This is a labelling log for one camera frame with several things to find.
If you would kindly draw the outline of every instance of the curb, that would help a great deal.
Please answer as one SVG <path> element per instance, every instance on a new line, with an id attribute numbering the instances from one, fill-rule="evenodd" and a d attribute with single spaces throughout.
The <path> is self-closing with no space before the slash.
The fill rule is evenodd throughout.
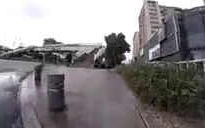
<path id="1" fill-rule="evenodd" d="M 142 118 L 142 121 L 143 121 L 144 125 L 146 126 L 146 128 L 150 128 L 148 121 L 146 120 L 144 115 L 140 112 L 140 107 L 138 105 L 137 100 L 135 100 L 135 107 L 136 107 L 137 112 L 139 113 L 139 116 Z"/>
<path id="2" fill-rule="evenodd" d="M 39 67 L 41 64 L 36 65 L 33 70 L 26 72 L 23 76 L 19 78 L 20 83 L 20 105 L 21 105 L 21 118 L 22 118 L 22 125 L 23 128 L 42 128 L 41 123 L 38 120 L 37 114 L 34 110 L 33 103 L 24 103 L 22 101 L 22 90 L 25 88 L 22 88 L 22 82 L 31 75 L 37 67 Z"/>

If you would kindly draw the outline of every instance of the shrub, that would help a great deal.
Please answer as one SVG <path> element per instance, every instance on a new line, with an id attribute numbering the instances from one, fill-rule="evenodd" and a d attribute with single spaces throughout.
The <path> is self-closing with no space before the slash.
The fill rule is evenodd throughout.
<path id="1" fill-rule="evenodd" d="M 119 72 L 142 101 L 159 110 L 193 115 L 194 105 L 200 106 L 197 109 L 201 111 L 205 109 L 204 86 L 195 79 L 193 68 L 179 69 L 173 64 L 128 65 Z"/>

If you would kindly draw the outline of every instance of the green tree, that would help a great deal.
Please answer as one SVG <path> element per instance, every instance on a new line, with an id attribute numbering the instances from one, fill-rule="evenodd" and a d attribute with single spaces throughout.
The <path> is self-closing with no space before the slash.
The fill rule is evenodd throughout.
<path id="1" fill-rule="evenodd" d="M 125 35 L 111 33 L 105 36 L 107 47 L 105 50 L 105 60 L 108 67 L 115 67 L 125 60 L 124 53 L 130 52 L 130 45 L 125 40 Z"/>
<path id="2" fill-rule="evenodd" d="M 43 45 L 50 45 L 50 44 L 63 44 L 61 42 L 57 42 L 54 38 L 46 38 L 44 39 L 44 44 Z"/>

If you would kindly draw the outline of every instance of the apartment building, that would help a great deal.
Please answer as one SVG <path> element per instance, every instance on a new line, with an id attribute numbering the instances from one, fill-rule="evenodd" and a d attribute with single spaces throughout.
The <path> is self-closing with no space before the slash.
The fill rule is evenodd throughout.
<path id="1" fill-rule="evenodd" d="M 143 49 L 140 62 L 205 59 L 205 6 L 169 15 Z"/>
<path id="2" fill-rule="evenodd" d="M 183 10 L 177 7 L 167 7 L 159 5 L 157 1 L 144 0 L 143 7 L 139 16 L 139 32 L 142 45 L 140 48 L 151 39 L 158 31 L 160 25 L 168 15 L 173 12 L 181 15 Z"/>
<path id="3" fill-rule="evenodd" d="M 135 32 L 133 36 L 133 60 L 137 60 L 138 58 L 139 47 L 140 47 L 139 32 Z"/>

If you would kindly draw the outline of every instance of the road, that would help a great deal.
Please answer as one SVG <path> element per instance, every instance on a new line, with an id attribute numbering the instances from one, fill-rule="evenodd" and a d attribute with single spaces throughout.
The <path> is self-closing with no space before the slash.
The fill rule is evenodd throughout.
<path id="1" fill-rule="evenodd" d="M 67 111 L 48 111 L 48 74 L 65 74 Z M 36 88 L 33 80 L 30 75 L 21 91 L 22 106 L 33 108 L 22 108 L 26 128 L 33 127 L 29 120 L 35 118 L 44 128 L 145 128 L 132 91 L 115 71 L 46 66 L 41 87 Z"/>
<path id="2" fill-rule="evenodd" d="M 0 60 L 0 128 L 20 128 L 19 78 L 38 63 Z"/>

